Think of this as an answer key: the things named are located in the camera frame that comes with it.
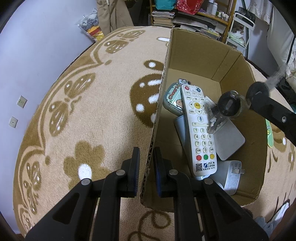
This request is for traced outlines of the white box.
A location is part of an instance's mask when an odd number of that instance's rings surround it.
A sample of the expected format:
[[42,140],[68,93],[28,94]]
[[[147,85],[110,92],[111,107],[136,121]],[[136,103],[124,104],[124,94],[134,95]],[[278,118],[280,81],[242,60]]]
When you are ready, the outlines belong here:
[[[186,150],[186,131],[185,131],[185,119],[181,115],[174,120],[174,125],[178,133],[179,140],[184,150]],[[245,137],[236,128],[231,120],[227,120],[222,123],[222,126],[217,128],[213,134],[216,152],[220,160],[226,161],[237,150],[239,150],[245,143]]]

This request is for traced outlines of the teal bag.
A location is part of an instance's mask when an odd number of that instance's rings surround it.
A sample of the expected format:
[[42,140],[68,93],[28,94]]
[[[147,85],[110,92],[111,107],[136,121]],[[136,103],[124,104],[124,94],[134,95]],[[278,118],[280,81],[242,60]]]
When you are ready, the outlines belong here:
[[155,0],[156,9],[158,10],[172,10],[176,5],[176,0]]

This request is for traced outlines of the lower wall socket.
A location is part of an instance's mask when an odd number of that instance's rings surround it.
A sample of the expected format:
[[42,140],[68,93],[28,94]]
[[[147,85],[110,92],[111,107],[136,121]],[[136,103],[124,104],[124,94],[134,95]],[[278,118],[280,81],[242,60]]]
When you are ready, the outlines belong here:
[[9,126],[11,126],[12,128],[15,128],[17,123],[18,123],[18,119],[12,116],[9,121]]

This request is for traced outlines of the green Pochacco oval case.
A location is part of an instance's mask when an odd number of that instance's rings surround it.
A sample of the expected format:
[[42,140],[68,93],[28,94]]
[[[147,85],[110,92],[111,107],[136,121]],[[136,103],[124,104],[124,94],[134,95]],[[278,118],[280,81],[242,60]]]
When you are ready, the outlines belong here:
[[266,122],[266,129],[267,129],[267,145],[272,148],[274,146],[274,140],[273,140],[273,131],[271,128],[271,123],[267,119]]

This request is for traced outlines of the white Midea remote control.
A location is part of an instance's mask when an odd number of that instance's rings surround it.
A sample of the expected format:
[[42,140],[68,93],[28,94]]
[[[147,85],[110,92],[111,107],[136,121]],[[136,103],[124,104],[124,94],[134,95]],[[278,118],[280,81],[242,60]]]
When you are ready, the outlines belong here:
[[208,111],[208,115],[213,117],[216,113],[215,108],[217,107],[217,104],[215,104],[215,102],[213,102],[208,96],[205,96],[204,105],[205,105],[206,111]]

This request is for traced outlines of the red gift bag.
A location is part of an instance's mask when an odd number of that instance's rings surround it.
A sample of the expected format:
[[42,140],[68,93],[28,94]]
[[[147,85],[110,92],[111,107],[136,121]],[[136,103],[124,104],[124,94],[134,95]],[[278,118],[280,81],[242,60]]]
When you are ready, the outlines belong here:
[[177,10],[190,15],[195,15],[204,0],[177,0]]

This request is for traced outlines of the white metal cart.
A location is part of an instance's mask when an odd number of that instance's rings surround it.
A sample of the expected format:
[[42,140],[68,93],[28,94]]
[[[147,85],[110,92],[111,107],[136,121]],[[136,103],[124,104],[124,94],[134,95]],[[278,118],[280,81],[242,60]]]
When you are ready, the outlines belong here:
[[226,38],[226,45],[240,51],[244,56],[249,45],[249,38],[255,28],[255,16],[248,12],[234,13],[230,29]]

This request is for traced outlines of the wall socket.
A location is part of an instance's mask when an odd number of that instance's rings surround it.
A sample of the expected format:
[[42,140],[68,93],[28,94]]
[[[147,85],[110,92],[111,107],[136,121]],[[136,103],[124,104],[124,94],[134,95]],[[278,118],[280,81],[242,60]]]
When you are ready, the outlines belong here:
[[27,99],[22,95],[19,97],[18,102],[16,103],[19,107],[24,108],[27,103]]
[[18,123],[18,119],[12,116],[9,121],[9,126],[11,126],[12,128],[15,128],[17,123]]

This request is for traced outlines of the plastic bag of toys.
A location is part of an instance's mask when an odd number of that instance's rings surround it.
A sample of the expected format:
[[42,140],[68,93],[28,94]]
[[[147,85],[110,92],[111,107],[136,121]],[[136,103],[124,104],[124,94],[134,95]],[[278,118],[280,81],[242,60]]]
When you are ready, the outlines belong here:
[[102,32],[99,19],[97,14],[97,9],[94,8],[93,12],[88,15],[83,15],[83,18],[78,20],[75,25],[87,35],[91,40],[98,42],[104,38],[104,33]]

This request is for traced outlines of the beige hanging coat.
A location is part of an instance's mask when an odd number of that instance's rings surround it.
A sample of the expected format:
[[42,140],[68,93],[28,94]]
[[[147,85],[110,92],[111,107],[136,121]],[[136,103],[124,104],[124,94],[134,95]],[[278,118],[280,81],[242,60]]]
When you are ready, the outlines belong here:
[[97,0],[99,26],[106,36],[118,28],[133,26],[124,0]]

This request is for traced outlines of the green Cheers cartoon case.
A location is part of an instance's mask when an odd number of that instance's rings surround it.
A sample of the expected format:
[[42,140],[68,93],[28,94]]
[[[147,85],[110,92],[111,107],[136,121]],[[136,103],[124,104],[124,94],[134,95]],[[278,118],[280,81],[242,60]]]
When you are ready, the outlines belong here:
[[181,95],[181,86],[183,84],[190,85],[191,82],[180,78],[177,82],[174,82],[169,86],[163,99],[164,108],[176,116],[183,115],[183,103]]

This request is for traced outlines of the stack of books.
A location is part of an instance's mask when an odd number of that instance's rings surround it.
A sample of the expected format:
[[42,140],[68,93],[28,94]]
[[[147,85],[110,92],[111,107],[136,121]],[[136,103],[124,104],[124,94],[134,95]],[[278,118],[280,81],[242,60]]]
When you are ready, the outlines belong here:
[[171,28],[175,15],[174,11],[152,11],[152,25]]

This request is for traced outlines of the white JSCN remote control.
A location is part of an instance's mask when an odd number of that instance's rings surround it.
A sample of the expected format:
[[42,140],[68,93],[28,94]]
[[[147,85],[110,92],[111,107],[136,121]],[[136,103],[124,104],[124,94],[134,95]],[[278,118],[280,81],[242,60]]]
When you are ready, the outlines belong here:
[[182,85],[181,95],[190,170],[195,179],[203,180],[217,171],[215,141],[213,135],[208,132],[208,107],[203,91],[198,86]]

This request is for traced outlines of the white power adapter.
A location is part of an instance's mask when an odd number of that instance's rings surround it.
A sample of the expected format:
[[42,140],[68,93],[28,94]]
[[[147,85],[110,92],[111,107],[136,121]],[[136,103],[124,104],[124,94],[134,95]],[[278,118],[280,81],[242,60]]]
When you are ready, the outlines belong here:
[[217,161],[217,171],[209,178],[215,181],[228,195],[236,193],[241,174],[245,173],[242,162],[237,160]]

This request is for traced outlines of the beige patterned round rug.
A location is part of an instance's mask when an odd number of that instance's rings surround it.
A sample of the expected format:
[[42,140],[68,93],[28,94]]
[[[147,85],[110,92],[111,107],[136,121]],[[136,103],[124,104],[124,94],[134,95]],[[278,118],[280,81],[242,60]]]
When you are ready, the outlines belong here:
[[14,212],[27,236],[81,179],[99,180],[140,149],[139,190],[121,200],[120,240],[173,240],[173,202],[160,199],[148,167],[152,146],[187,172],[161,95],[179,79],[217,101],[264,80],[222,42],[162,27],[117,29],[93,44],[54,83],[23,138],[14,177]]

